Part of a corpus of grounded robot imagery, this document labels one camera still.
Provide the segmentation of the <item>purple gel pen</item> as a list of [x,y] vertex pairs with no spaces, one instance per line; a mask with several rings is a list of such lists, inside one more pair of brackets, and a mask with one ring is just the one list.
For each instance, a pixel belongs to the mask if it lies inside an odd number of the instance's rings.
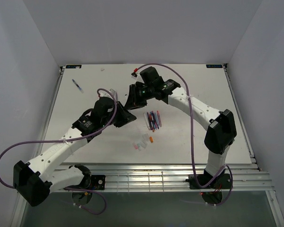
[[148,124],[149,124],[150,130],[152,131],[152,130],[153,130],[153,128],[152,128],[152,124],[151,124],[150,115],[149,115],[149,113],[148,113],[148,112],[146,113],[146,116],[147,116],[147,120],[148,120]]

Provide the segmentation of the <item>light blue gel pen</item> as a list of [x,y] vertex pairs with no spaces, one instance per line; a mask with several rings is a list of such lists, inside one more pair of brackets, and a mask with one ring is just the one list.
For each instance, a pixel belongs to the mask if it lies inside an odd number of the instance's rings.
[[157,124],[156,124],[156,118],[155,118],[155,115],[154,115],[153,111],[151,112],[151,118],[152,118],[152,123],[153,123],[154,130],[156,130],[157,129]]

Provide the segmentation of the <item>orange red gel pen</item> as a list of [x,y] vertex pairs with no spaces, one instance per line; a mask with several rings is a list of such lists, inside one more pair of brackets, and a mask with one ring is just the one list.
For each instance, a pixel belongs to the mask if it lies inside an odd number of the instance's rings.
[[149,113],[149,115],[150,115],[150,119],[151,119],[151,124],[152,124],[152,128],[153,128],[153,132],[155,132],[155,130],[154,130],[154,127],[153,127],[153,123],[152,123],[152,118],[151,118],[151,113]]

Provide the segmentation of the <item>clear pen cap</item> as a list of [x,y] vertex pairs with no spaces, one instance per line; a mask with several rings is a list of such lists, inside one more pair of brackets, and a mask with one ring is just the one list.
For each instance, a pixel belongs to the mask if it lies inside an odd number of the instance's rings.
[[144,148],[144,143],[140,141],[137,146],[140,148],[140,150],[142,150]]
[[142,146],[144,149],[146,149],[146,147],[147,147],[147,142],[141,141],[141,146]]
[[145,141],[145,142],[148,142],[148,141],[149,141],[149,138],[148,138],[148,135],[147,135],[147,134],[143,134],[143,135],[142,135],[142,139],[143,139],[143,141]]

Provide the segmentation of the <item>violet pen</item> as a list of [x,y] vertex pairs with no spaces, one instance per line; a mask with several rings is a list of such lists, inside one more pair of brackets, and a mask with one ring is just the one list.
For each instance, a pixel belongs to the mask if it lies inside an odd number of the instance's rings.
[[110,89],[110,93],[113,95],[116,101],[118,101],[118,93],[116,90]]

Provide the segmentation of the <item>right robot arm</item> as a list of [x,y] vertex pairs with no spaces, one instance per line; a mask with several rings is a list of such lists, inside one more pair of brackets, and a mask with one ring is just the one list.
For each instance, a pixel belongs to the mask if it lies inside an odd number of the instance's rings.
[[190,116],[190,135],[194,134],[194,121],[206,131],[204,144],[208,148],[208,160],[203,174],[198,175],[195,162],[192,162],[193,174],[188,182],[193,188],[215,188],[222,181],[225,172],[225,160],[228,149],[237,136],[234,114],[226,109],[220,111],[212,108],[189,93],[188,84],[184,86],[172,79],[166,81],[158,74],[154,63],[144,64],[136,68],[132,76],[141,77],[130,85],[125,108],[128,110],[143,108],[149,99],[175,107]]

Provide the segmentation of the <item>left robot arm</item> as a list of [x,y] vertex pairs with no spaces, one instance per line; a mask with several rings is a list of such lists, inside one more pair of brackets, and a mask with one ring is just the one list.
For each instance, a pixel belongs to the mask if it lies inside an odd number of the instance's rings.
[[134,109],[131,101],[125,105],[109,97],[101,97],[93,108],[86,110],[68,129],[61,143],[50,148],[27,163],[19,161],[14,166],[14,188],[31,206],[41,204],[50,193],[66,187],[91,189],[91,172],[81,165],[70,166],[55,173],[55,169],[75,151],[87,145],[100,134],[106,125],[120,128],[136,117],[129,111]]

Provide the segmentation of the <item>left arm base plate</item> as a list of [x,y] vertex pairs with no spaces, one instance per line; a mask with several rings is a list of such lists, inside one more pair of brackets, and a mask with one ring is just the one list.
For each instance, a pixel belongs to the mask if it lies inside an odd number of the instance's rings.
[[105,175],[88,175],[84,176],[78,185],[70,185],[68,188],[88,189],[88,190],[104,190],[106,176]]

